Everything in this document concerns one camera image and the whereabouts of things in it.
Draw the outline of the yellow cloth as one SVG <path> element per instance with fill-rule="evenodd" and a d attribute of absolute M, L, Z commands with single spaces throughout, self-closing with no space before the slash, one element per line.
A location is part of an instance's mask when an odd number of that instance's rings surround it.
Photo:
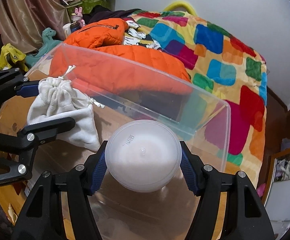
<path fill-rule="evenodd" d="M 25 64 L 25 58 L 26 55 L 22 51 L 8 43 L 1 48 L 0 70 L 20 68 L 22 71 L 27 72 L 29 69 Z"/>

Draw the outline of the pink satin curtain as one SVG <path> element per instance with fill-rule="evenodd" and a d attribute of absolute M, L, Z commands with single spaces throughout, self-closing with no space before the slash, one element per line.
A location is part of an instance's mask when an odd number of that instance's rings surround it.
<path fill-rule="evenodd" d="M 0 0 L 0 36 L 27 54 L 43 46 L 42 32 L 56 31 L 56 40 L 64 40 L 63 25 L 69 15 L 60 0 Z"/>

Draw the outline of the teal dinosaur plush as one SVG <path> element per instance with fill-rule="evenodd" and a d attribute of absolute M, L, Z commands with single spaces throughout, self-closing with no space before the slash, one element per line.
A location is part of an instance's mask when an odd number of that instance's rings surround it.
<path fill-rule="evenodd" d="M 46 28 L 42 31 L 43 46 L 35 54 L 28 54 L 25 57 L 25 62 L 29 67 L 33 67 L 45 54 L 62 43 L 60 40 L 54 40 L 56 31 L 51 28 Z"/>

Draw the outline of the yellow pillow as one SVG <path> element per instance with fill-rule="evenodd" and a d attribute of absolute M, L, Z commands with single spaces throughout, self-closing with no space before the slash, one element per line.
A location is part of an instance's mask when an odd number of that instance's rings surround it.
<path fill-rule="evenodd" d="M 176 9 L 184 9 L 186 12 L 193 16 L 197 16 L 195 9 L 192 7 L 190 3 L 183 0 L 177 0 L 175 2 L 170 3 L 168 6 L 163 9 L 163 11 L 174 11 Z"/>

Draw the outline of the white drawstring cloth pouch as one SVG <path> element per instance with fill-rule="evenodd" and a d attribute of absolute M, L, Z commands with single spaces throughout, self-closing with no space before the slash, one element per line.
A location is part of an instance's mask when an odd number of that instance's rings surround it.
<path fill-rule="evenodd" d="M 94 100 L 73 88 L 71 80 L 65 78 L 75 68 L 74 65 L 69 66 L 58 77 L 39 81 L 39 94 L 29 109 L 27 124 L 71 117 L 75 120 L 74 128 L 57 135 L 57 139 L 97 152 L 100 142 L 93 112 Z"/>

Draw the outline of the clear plastic storage bin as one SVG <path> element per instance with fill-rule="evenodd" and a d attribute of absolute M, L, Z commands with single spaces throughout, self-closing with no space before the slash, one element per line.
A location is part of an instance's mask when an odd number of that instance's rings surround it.
<path fill-rule="evenodd" d="M 107 168 L 90 206 L 103 239 L 184 239 L 199 197 L 188 189 L 182 170 L 172 167 L 169 181 L 156 185 L 145 174 L 158 176 L 160 164 L 141 170 L 137 161 L 160 155 L 173 131 L 192 154 L 224 171 L 229 147 L 230 106 L 211 93 L 148 64 L 121 56 L 62 44 L 28 73 L 69 79 L 73 88 L 93 100 L 100 141 L 113 151 L 133 146 L 142 134 L 157 142 L 154 150 L 132 150 L 117 176 Z"/>

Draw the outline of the orange puffer jacket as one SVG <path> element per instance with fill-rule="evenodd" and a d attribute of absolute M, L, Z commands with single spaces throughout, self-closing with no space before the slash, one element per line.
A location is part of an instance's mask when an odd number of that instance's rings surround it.
<path fill-rule="evenodd" d="M 70 34 L 53 55 L 49 75 L 65 74 L 70 65 L 83 90 L 120 94 L 132 90 L 187 95 L 192 92 L 184 64 L 160 50 L 124 45 L 128 24 L 121 18 L 91 23 Z"/>

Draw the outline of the colourful patchwork blanket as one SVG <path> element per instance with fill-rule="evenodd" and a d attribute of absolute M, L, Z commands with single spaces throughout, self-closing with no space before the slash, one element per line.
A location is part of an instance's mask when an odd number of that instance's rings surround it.
<path fill-rule="evenodd" d="M 187 12 L 137 10 L 129 18 L 185 65 L 194 85 L 229 103 L 227 160 L 257 184 L 265 147 L 265 59 L 225 29 Z"/>

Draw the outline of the white round plastic jar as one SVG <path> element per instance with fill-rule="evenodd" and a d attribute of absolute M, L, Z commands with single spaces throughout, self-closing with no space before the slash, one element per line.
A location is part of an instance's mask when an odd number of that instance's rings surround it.
<path fill-rule="evenodd" d="M 123 187 L 141 193 L 166 186 L 181 159 L 182 148 L 176 134 L 153 120 L 136 120 L 121 126 L 105 147 L 109 173 Z"/>

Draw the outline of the white cup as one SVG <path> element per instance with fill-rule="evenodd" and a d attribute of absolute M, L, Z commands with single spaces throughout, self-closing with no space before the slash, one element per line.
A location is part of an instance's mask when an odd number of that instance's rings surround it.
<path fill-rule="evenodd" d="M 71 23 L 63 25 L 63 32 L 66 38 L 71 34 Z"/>

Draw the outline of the pink bunny figure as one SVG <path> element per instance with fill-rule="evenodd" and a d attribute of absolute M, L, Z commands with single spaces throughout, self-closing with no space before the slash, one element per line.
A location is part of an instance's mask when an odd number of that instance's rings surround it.
<path fill-rule="evenodd" d="M 74 12 L 71 14 L 72 22 L 79 23 L 81 28 L 85 26 L 85 21 L 83 19 L 82 11 L 83 11 L 82 7 L 75 8 Z"/>

